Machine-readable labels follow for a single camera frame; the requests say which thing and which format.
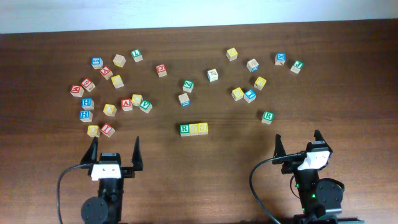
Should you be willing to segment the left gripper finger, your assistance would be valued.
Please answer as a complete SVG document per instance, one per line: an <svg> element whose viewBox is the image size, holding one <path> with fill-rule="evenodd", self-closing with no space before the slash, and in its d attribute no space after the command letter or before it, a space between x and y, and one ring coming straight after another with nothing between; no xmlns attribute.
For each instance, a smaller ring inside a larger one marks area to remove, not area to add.
<svg viewBox="0 0 398 224"><path fill-rule="evenodd" d="M82 157L80 164L95 164L97 163L97 152L98 152L98 138L94 137L90 147Z"/></svg>
<svg viewBox="0 0 398 224"><path fill-rule="evenodd" d="M131 162L133 164L133 169L135 172L143 171L144 165L143 165L143 160L142 160L142 155L141 155L141 150L140 150L139 136L136 138L136 141L134 144L134 150L133 150Z"/></svg>

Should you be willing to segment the yellow S block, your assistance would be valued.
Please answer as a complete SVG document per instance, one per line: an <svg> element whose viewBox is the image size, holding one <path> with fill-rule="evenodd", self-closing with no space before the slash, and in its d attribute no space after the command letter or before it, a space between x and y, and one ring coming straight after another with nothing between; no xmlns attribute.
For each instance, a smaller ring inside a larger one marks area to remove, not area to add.
<svg viewBox="0 0 398 224"><path fill-rule="evenodd" d="M191 136L199 135L198 123L189 124L189 133Z"/></svg>
<svg viewBox="0 0 398 224"><path fill-rule="evenodd" d="M198 133L199 133L199 135L208 134L208 123L199 123L198 124Z"/></svg>

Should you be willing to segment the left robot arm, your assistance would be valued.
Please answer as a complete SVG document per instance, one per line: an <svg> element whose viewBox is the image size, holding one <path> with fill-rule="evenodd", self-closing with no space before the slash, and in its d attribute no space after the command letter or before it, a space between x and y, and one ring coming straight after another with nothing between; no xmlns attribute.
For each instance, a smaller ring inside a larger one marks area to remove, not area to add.
<svg viewBox="0 0 398 224"><path fill-rule="evenodd" d="M124 180L135 178L143 170L140 141L136 138L132 154L132 166L121 165L121 155L102 153L97 156L98 138L95 137L82 157L80 164L88 169L88 176L99 182L98 195L89 198L81 207L85 223L119 223L121 221Z"/></svg>

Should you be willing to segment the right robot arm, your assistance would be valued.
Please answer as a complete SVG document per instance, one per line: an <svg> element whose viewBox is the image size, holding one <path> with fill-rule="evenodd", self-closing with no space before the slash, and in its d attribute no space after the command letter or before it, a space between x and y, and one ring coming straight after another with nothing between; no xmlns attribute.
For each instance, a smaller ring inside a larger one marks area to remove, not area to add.
<svg viewBox="0 0 398 224"><path fill-rule="evenodd" d="M364 223L358 218L339 219L345 185L335 179L319 178L318 172L328 165L333 150L321 132L315 130L314 141L304 151L286 154L281 135L275 136L273 164L282 166L281 173L292 174L303 213L294 215L293 223Z"/></svg>

